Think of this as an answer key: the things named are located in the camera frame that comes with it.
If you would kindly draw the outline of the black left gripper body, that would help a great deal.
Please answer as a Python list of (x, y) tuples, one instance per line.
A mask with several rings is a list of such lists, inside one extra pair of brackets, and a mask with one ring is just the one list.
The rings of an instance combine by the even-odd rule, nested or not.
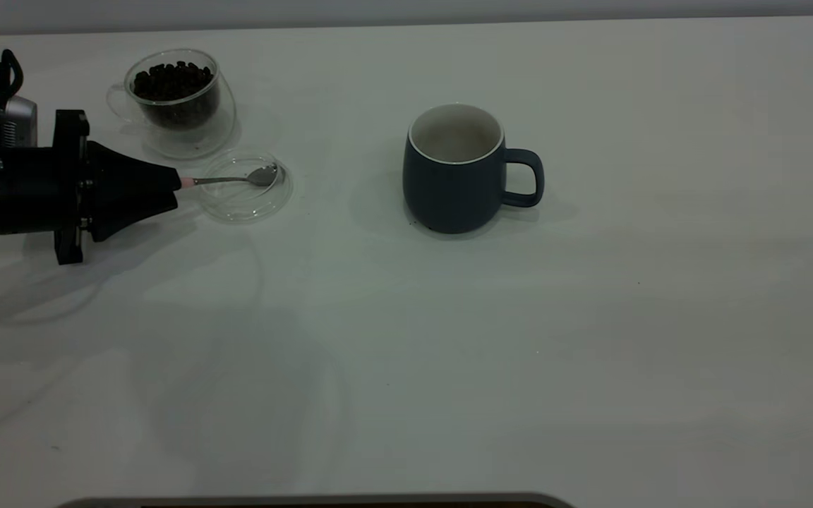
[(58, 263), (81, 263), (89, 134), (84, 110), (59, 109), (51, 147), (0, 146), (0, 236), (50, 231)]

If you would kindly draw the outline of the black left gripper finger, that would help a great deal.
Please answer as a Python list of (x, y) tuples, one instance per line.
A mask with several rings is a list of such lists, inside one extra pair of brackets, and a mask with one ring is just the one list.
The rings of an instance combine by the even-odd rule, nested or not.
[(92, 240), (104, 242), (122, 229), (144, 219), (174, 211), (178, 207), (175, 192), (180, 189), (180, 186), (168, 186), (138, 192), (126, 187), (94, 187), (90, 191), (92, 222), (88, 225)]
[(166, 165), (127, 157), (95, 141), (88, 142), (94, 186), (127, 190), (180, 190), (178, 171)]

